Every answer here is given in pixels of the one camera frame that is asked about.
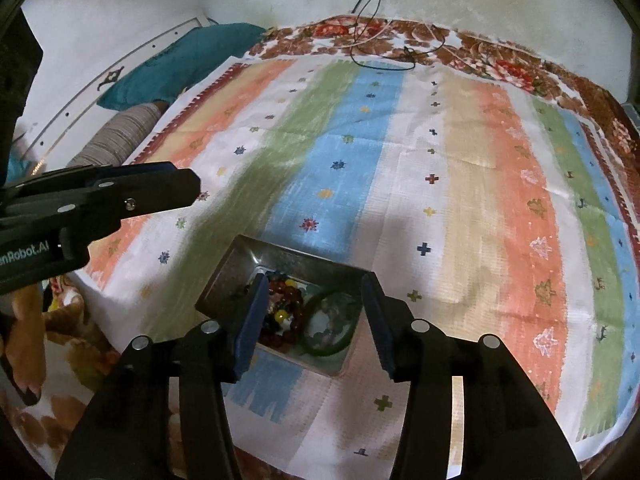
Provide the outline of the person's left hand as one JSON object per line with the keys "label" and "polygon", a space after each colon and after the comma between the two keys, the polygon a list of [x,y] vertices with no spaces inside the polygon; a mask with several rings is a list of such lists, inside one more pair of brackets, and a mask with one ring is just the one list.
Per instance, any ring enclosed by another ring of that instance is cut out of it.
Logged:
{"label": "person's left hand", "polygon": [[39,399],[47,371],[40,285],[16,290],[10,298],[14,321],[8,339],[1,344],[1,352],[12,367],[17,388]]}

